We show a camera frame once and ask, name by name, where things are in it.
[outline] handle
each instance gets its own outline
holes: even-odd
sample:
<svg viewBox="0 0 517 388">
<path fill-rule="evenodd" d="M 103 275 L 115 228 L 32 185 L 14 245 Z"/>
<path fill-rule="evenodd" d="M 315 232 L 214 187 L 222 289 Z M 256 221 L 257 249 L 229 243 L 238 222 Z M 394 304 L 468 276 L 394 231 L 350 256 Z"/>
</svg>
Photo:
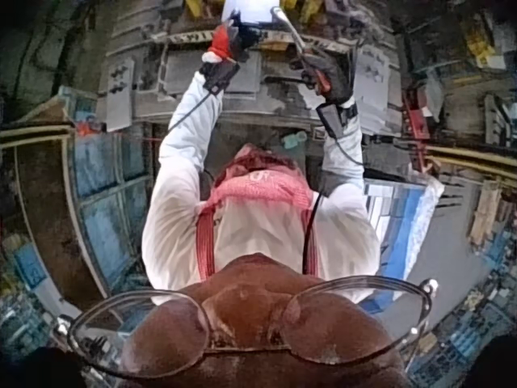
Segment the handle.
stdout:
<svg viewBox="0 0 517 388">
<path fill-rule="evenodd" d="M 315 70 L 316 72 L 316 79 L 317 79 L 317 85 L 319 88 L 320 93 L 328 93 L 332 86 L 330 85 L 330 82 L 328 79 L 326 79 L 326 76 L 322 73 L 321 70 Z"/>
</svg>

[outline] hand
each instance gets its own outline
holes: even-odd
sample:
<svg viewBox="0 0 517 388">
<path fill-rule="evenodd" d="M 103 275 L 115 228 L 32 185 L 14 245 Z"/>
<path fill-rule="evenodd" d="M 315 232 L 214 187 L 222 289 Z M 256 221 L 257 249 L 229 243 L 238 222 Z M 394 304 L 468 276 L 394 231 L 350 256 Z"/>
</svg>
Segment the hand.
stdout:
<svg viewBox="0 0 517 388">
<path fill-rule="evenodd" d="M 231 58 L 244 62 L 248 59 L 246 50 L 257 44 L 260 33 L 241 23 L 241 14 L 233 12 L 228 20 L 216 28 L 209 52 L 221 59 Z"/>
<path fill-rule="evenodd" d="M 318 85 L 318 94 L 325 97 L 327 103 L 342 104 L 352 97 L 350 80 L 347 79 L 338 62 L 329 54 L 320 48 L 311 48 L 307 53 L 301 55 L 301 60 L 306 70 L 317 81 L 319 75 L 323 75 L 330 84 L 330 90 L 322 90 L 322 86 Z"/>
</svg>

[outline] sleeve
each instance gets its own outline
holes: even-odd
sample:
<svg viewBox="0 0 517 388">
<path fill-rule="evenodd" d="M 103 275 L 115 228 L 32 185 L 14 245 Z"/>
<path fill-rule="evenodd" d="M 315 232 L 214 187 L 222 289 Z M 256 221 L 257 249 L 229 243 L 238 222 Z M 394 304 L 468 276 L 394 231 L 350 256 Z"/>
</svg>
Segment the sleeve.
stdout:
<svg viewBox="0 0 517 388">
<path fill-rule="evenodd" d="M 349 108 L 355 104 L 352 97 L 346 101 L 342 107 Z M 338 139 L 339 145 L 350 158 L 357 163 L 363 163 L 363 151 L 361 150 L 361 140 L 363 134 L 359 125 L 359 117 L 356 116 L 349 120 L 343 127 L 343 136 Z M 357 188 L 364 189 L 363 173 L 364 168 L 361 165 L 353 163 L 347 158 L 341 149 L 339 149 L 336 141 L 327 137 L 323 146 L 323 187 L 324 192 L 329 195 L 339 184 L 350 183 Z"/>
<path fill-rule="evenodd" d="M 350 107 L 353 98 L 343 107 Z M 358 163 L 363 162 L 359 118 L 343 128 L 340 146 Z M 317 233 L 325 240 L 320 246 L 322 275 L 326 279 L 374 275 L 380 264 L 380 244 L 368 220 L 364 195 L 364 168 L 349 160 L 327 138 L 324 145 L 322 191 L 328 196 L 317 215 Z M 357 302 L 366 294 L 356 295 Z"/>
<path fill-rule="evenodd" d="M 204 77 L 196 73 L 177 107 L 170 127 L 204 98 Z M 194 266 L 195 222 L 200 204 L 199 173 L 222 109 L 222 93 L 210 95 L 160 146 L 160 171 L 142 236 L 142 259 L 151 285 L 173 289 L 186 285 Z"/>
</svg>

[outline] white protective suit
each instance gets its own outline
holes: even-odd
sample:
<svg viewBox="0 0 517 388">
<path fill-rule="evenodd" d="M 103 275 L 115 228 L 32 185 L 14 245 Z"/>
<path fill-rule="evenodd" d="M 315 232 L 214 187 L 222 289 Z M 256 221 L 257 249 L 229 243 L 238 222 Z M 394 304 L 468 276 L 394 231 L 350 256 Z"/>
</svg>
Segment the white protective suit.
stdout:
<svg viewBox="0 0 517 388">
<path fill-rule="evenodd" d="M 207 94 L 203 84 L 204 76 L 196 73 L 170 127 Z M 200 281 L 195 248 L 202 205 L 199 173 L 221 109 L 222 93 L 211 95 L 160 147 L 161 168 L 142 242 L 146 271 L 155 289 L 178 290 Z M 342 147 L 354 160 L 362 161 L 357 117 L 350 120 L 344 134 Z M 327 138 L 323 171 L 327 189 L 332 191 L 322 199 L 313 225 L 317 273 L 325 280 L 374 275 L 380 250 L 364 205 L 364 169 L 345 158 L 334 140 Z M 216 271 L 240 256 L 262 253 L 301 272 L 304 231 L 299 212 L 284 203 L 225 200 L 214 216 Z"/>
</svg>

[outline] glasses frame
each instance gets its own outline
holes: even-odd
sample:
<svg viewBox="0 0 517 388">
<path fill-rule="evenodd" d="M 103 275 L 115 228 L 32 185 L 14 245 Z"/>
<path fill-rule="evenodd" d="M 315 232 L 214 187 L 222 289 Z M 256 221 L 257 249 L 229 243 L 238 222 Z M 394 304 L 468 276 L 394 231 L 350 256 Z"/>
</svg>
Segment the glasses frame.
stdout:
<svg viewBox="0 0 517 388">
<path fill-rule="evenodd" d="M 283 330 L 280 330 L 280 337 L 284 341 L 284 344 L 281 345 L 274 345 L 271 347 L 265 347 L 265 348 L 231 348 L 231 347 L 216 347 L 214 344 L 214 338 L 213 338 L 213 329 L 210 326 L 210 321 L 208 320 L 208 316 L 206 314 L 206 311 L 204 308 L 196 302 L 194 299 L 189 297 L 188 295 L 184 293 L 180 293 L 177 291 L 166 291 L 166 290 L 155 290 L 155 289 L 148 289 L 148 290 L 138 290 L 138 291 L 128 291 L 126 293 L 121 293 L 119 295 L 115 295 L 114 297 L 108 298 L 106 301 L 99 303 L 97 306 L 94 306 L 93 308 L 89 309 L 87 312 L 81 314 L 79 317 L 77 317 L 72 324 L 70 325 L 70 328 L 68 330 L 67 334 L 67 343 L 74 352 L 75 356 L 78 356 L 81 361 L 89 365 L 90 367 L 109 374 L 114 377 L 123 378 L 125 380 L 133 380 L 133 381 L 151 381 L 151 380 L 158 380 L 162 379 L 164 377 L 171 377 L 178 373 L 181 373 L 182 371 L 186 369 L 190 369 L 194 365 L 201 362 L 206 356 L 210 355 L 223 355 L 223 354 L 246 354 L 246 353 L 259 353 L 259 352 L 289 352 L 292 356 L 302 359 L 303 361 L 307 361 L 313 364 L 318 365 L 327 365 L 327 366 L 355 366 L 363 364 L 364 362 L 371 361 L 373 359 L 376 359 L 379 356 L 383 356 L 384 354 L 394 350 L 399 349 L 401 346 L 404 346 L 408 344 L 411 340 L 415 340 L 414 348 L 410 352 L 410 358 L 406 364 L 406 370 L 410 367 L 411 362 L 414 359 L 416 349 L 418 346 L 418 341 L 420 337 L 422 337 L 423 332 L 427 329 L 427 319 L 429 317 L 429 313 L 432 309 L 432 299 L 435 296 L 436 290 L 437 290 L 438 284 L 435 280 L 425 280 L 420 285 L 413 285 L 407 281 L 404 280 L 398 280 L 394 278 L 384 277 L 384 276 L 349 276 L 344 277 L 336 280 L 330 280 L 325 283 L 321 283 L 318 285 L 314 285 L 301 293 L 298 293 L 297 295 L 294 295 L 291 300 L 288 302 L 288 304 L 285 306 L 284 312 L 281 315 L 281 319 L 284 318 L 284 314 L 288 310 L 288 307 L 291 305 L 293 301 L 295 301 L 300 296 L 307 296 L 311 294 L 318 294 L 318 293 L 327 293 L 331 291 L 338 291 L 338 290 L 346 290 L 346 289 L 357 289 L 357 288 L 372 288 L 372 289 L 383 289 L 383 290 L 390 290 L 390 291 L 404 291 L 409 294 L 417 295 L 422 298 L 422 309 L 420 311 L 418 323 L 416 326 L 411 327 L 407 333 L 405 333 L 402 337 L 399 339 L 393 341 L 390 345 L 387 345 L 383 347 L 380 350 L 377 350 L 375 352 L 372 352 L 366 356 L 362 356 L 358 359 L 355 359 L 353 361 L 344 361 L 344 362 L 337 362 L 334 364 L 328 364 L 328 363 L 322 363 L 318 362 L 316 360 L 310 360 L 307 357 L 301 356 L 296 353 L 292 349 L 292 347 L 286 343 L 285 341 L 285 335 L 283 333 Z M 80 341 L 77 341 L 77 331 L 78 328 L 81 327 L 84 323 L 87 323 L 90 319 L 95 318 L 98 314 L 101 312 L 104 312 L 105 310 L 109 310 L 110 306 L 115 307 L 117 304 L 120 303 L 121 300 L 130 301 L 131 298 L 140 299 L 142 297 L 167 297 L 167 296 L 176 296 L 181 297 L 184 299 L 187 299 L 191 303 L 193 303 L 197 308 L 198 311 L 201 311 L 204 316 L 204 322 L 200 322 L 204 329 L 206 330 L 206 339 L 204 342 L 203 348 L 200 350 L 200 354 L 193 358 L 192 361 L 185 364 L 181 368 L 171 370 L 167 373 L 162 373 L 159 375 L 153 375 L 153 376 L 142 376 L 137 373 L 124 373 L 124 372 L 116 372 L 112 369 L 106 368 L 104 366 L 95 364 L 94 362 L 89 360 L 89 356 L 87 354 L 87 349 L 85 349 Z"/>
</svg>

